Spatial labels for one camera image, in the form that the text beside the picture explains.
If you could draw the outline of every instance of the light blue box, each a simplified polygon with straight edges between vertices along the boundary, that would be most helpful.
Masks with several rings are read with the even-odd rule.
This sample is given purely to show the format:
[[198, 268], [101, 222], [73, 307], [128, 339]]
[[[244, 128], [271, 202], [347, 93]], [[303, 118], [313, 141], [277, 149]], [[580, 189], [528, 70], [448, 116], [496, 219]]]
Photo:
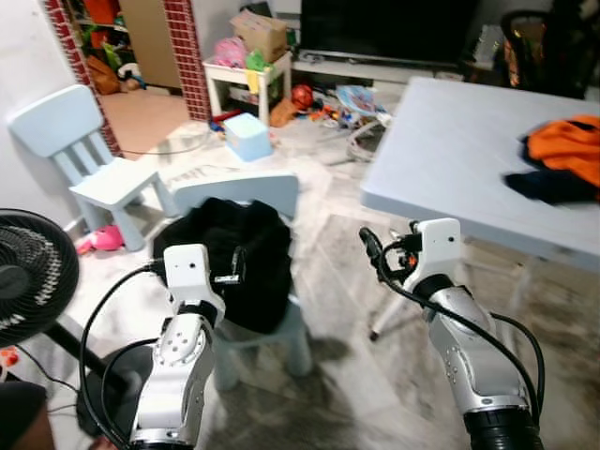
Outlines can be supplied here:
[[273, 154], [269, 141], [269, 128], [247, 112], [223, 122], [227, 144], [244, 161], [268, 157]]

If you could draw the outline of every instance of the light blue chair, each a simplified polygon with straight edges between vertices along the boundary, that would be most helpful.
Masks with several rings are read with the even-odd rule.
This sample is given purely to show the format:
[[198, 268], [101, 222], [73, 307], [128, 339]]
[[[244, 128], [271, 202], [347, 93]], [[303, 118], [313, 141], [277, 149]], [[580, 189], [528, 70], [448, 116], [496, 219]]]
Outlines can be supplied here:
[[155, 189], [167, 217], [177, 215], [173, 197], [144, 164], [113, 157], [98, 130], [103, 124], [90, 89], [81, 84], [47, 96], [15, 114], [11, 132], [33, 153], [52, 158], [71, 184], [90, 231], [106, 225], [97, 208], [110, 211], [129, 251], [145, 245], [142, 234], [125, 211], [141, 198], [142, 189]]
[[[200, 206], [207, 198], [216, 197], [238, 203], [259, 200], [272, 206], [284, 221], [292, 221], [298, 200], [298, 179], [295, 175], [283, 172], [227, 177], [206, 183], [192, 182], [174, 191], [177, 207], [184, 215], [191, 208]], [[312, 370], [312, 357], [308, 346], [307, 328], [302, 317], [302, 309], [293, 293], [283, 321], [269, 335], [253, 334], [251, 338], [233, 340], [215, 331], [215, 387], [219, 391], [234, 388], [239, 375], [232, 359], [232, 352], [263, 344], [279, 343], [288, 347], [287, 368], [293, 376], [304, 376]]]

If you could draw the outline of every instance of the tiled floor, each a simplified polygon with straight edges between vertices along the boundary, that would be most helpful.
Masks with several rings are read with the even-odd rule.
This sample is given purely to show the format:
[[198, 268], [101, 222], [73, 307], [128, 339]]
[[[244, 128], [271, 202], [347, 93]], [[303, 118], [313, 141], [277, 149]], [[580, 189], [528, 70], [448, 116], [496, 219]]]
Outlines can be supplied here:
[[100, 98], [121, 149], [137, 159], [188, 120], [182, 97], [138, 89]]
[[[301, 196], [293, 224], [292, 271], [316, 367], [305, 379], [294, 379], [285, 371], [283, 351], [265, 347], [240, 359], [242, 383], [230, 393], [218, 394], [209, 380], [199, 448], [467, 448], [464, 426], [440, 359], [428, 343], [420, 309], [405, 308], [378, 343], [368, 341], [368, 326], [395, 296], [377, 283], [357, 231], [368, 225], [385, 239], [388, 228], [407, 227], [403, 218], [361, 206], [359, 183], [368, 165], [346, 158], [342, 134], [306, 121], [276, 130], [275, 154], [250, 164], [240, 162], [205, 130], [204, 125], [186, 124], [160, 150], [196, 150], [146, 156], [139, 163], [159, 167], [170, 189], [222, 174], [296, 173]], [[145, 196], [147, 205], [157, 206], [152, 192]], [[137, 212], [154, 232], [164, 224], [153, 209]], [[525, 258], [479, 242], [465, 250], [471, 260], [507, 267]], [[83, 323], [99, 297], [147, 257], [148, 248], [82, 258], [80, 288], [68, 316]], [[503, 312], [514, 280], [475, 270], [469, 284], [479, 302]], [[98, 318], [93, 348], [106, 353], [135, 339], [155, 337], [170, 312], [166, 298], [155, 278], [133, 279]], [[542, 436], [548, 450], [597, 447], [599, 301], [596, 275], [548, 263], [535, 278], [528, 306], [518, 314], [539, 336], [547, 358]], [[524, 340], [517, 347], [534, 376], [532, 352]], [[61, 391], [52, 405], [69, 403], [64, 395]], [[57, 448], [85, 448], [88, 440], [76, 429], [72, 410], [55, 415], [52, 423]]]

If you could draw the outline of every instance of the pink toy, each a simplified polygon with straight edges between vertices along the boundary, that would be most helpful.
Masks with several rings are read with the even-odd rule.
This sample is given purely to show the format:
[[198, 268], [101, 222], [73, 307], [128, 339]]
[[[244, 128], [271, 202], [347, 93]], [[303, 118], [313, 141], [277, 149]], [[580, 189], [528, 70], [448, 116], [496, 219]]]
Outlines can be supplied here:
[[123, 246], [123, 236], [115, 225], [99, 228], [87, 235], [87, 238], [77, 247], [77, 253], [83, 255], [90, 250], [118, 250]]
[[215, 46], [215, 64], [228, 68], [246, 68], [248, 50], [239, 37], [225, 37]]

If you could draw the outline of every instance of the black fan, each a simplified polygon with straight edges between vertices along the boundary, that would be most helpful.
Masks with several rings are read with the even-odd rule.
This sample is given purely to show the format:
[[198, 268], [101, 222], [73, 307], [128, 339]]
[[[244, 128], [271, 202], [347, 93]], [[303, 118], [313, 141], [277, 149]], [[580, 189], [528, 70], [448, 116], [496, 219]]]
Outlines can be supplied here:
[[[75, 293], [79, 261], [70, 238], [55, 223], [37, 214], [0, 209], [0, 348], [44, 333], [75, 358], [81, 342], [56, 322]], [[100, 385], [107, 363], [85, 352], [87, 377], [95, 410], [100, 407]], [[140, 348], [119, 360], [107, 378], [108, 411], [122, 429], [130, 429], [143, 380], [152, 367], [149, 349]], [[80, 427], [96, 436], [99, 429], [78, 395]]]

